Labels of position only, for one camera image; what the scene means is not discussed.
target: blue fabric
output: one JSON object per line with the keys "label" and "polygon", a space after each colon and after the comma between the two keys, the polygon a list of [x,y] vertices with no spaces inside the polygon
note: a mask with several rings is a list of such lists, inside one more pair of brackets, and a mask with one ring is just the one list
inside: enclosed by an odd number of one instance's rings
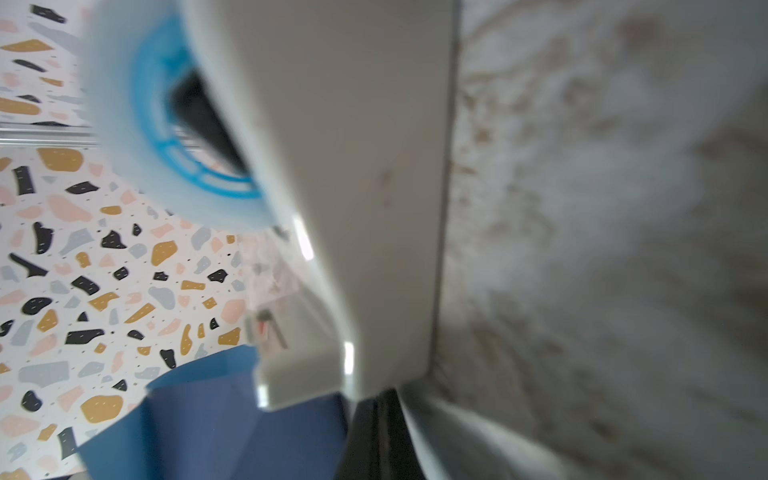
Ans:
{"label": "blue fabric", "polygon": [[93,480],[330,480],[346,437],[338,396],[257,408],[256,350],[172,369],[131,413],[78,448]]}
{"label": "blue fabric", "polygon": [[157,441],[146,402],[80,445],[78,454],[93,480],[162,480]]}

